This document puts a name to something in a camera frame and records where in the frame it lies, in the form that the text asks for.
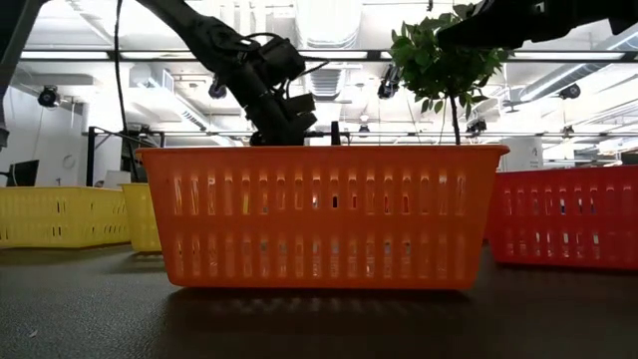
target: fluorescent light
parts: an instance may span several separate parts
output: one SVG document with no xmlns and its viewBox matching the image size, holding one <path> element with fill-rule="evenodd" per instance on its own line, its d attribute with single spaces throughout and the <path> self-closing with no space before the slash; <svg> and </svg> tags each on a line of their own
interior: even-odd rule
<svg viewBox="0 0 638 359">
<path fill-rule="evenodd" d="M 619 60 L 625 55 L 623 52 L 543 52 L 543 51 L 514 51 L 514 59 L 516 60 Z"/>
<path fill-rule="evenodd" d="M 195 60 L 187 51 L 121 51 L 120 54 L 127 60 Z"/>
<path fill-rule="evenodd" d="M 334 50 L 334 51 L 299 51 L 301 56 L 317 57 L 317 58 L 337 58 L 337 59 L 352 59 L 361 60 L 368 57 L 366 51 L 348 51 L 348 50 Z"/>
<path fill-rule="evenodd" d="M 102 51 L 23 51 L 22 60 L 109 60 Z"/>
</svg>

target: yellow plastic basket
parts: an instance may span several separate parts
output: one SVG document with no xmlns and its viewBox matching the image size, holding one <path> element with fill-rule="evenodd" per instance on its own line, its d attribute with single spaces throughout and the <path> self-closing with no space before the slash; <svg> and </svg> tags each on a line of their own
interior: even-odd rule
<svg viewBox="0 0 638 359">
<path fill-rule="evenodd" d="M 129 229 L 133 250 L 138 252 L 161 251 L 156 214 L 153 211 L 151 191 L 145 183 L 122 184 L 127 201 Z"/>
<path fill-rule="evenodd" d="M 0 188 L 0 247 L 79 248 L 129 240 L 121 190 Z"/>
</svg>

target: small tree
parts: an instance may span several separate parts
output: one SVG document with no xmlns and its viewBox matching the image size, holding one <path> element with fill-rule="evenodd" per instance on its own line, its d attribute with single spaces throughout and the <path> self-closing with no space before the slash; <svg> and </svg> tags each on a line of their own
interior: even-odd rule
<svg viewBox="0 0 638 359">
<path fill-rule="evenodd" d="M 391 55 L 401 69 L 404 86 L 414 92 L 415 101 L 424 100 L 421 113 L 443 108 L 449 99 L 457 145 L 461 144 L 457 102 L 470 116 L 472 105 L 487 97 L 480 90 L 491 75 L 500 71 L 502 61 L 510 55 L 503 49 L 477 50 L 439 46 L 436 33 L 463 21 L 468 14 L 468 5 L 454 6 L 455 13 L 446 13 L 438 19 L 426 17 L 421 24 L 403 23 L 401 35 L 392 31 Z"/>
</svg>

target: tabletop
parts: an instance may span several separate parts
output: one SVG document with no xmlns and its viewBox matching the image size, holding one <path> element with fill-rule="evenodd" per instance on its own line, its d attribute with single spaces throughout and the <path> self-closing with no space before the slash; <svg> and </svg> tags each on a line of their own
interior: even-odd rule
<svg viewBox="0 0 638 359">
<path fill-rule="evenodd" d="M 638 275 L 502 267 L 468 291 L 181 289 L 129 246 L 0 250 L 0 358 L 635 358 Z"/>
</svg>

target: red plastic basket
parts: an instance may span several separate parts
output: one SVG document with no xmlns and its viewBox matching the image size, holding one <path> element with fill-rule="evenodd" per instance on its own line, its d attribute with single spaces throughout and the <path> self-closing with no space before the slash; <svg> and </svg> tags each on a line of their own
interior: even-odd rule
<svg viewBox="0 0 638 359">
<path fill-rule="evenodd" d="M 140 150 L 170 282 L 467 288 L 503 146 Z"/>
<path fill-rule="evenodd" d="M 496 175 L 485 236 L 503 263 L 638 269 L 638 167 Z"/>
</svg>

